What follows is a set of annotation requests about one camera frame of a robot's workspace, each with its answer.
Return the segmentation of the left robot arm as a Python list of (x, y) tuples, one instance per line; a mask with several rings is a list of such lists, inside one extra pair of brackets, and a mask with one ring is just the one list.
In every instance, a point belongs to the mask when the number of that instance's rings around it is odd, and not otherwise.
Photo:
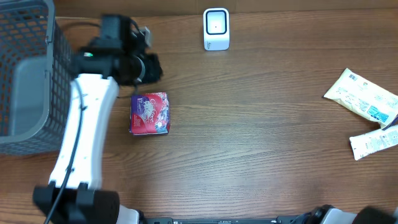
[(46, 223), (144, 223), (141, 211), (102, 189), (102, 157), (109, 116), (121, 86), (155, 83), (163, 71), (148, 54), (151, 33), (128, 16), (105, 14), (100, 35), (75, 54), (62, 146), (47, 186), (33, 201)]

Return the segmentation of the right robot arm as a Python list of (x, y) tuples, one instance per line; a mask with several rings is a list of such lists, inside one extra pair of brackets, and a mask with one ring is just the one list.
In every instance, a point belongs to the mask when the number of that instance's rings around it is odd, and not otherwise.
[(387, 213), (367, 206), (359, 213), (350, 213), (332, 205), (323, 205), (310, 213), (305, 219), (305, 224), (397, 224), (397, 210)]

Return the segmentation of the white floral cream tube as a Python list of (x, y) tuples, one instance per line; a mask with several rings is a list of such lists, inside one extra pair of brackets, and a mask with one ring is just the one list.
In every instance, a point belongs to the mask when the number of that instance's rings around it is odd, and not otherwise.
[(356, 161), (375, 152), (397, 145), (397, 125), (387, 128), (385, 131), (377, 129), (370, 133), (349, 138)]

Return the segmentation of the red purple tissue pack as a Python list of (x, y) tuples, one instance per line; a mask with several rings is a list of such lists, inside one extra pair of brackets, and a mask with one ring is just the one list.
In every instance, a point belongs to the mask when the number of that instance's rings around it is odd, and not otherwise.
[(135, 136), (168, 134), (170, 103), (166, 92), (131, 96), (129, 132)]

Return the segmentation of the yellow orange snack bag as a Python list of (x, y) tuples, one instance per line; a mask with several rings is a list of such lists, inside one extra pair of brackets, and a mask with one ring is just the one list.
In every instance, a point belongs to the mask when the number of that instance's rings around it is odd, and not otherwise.
[(346, 68), (323, 95), (385, 130), (397, 122), (397, 95)]

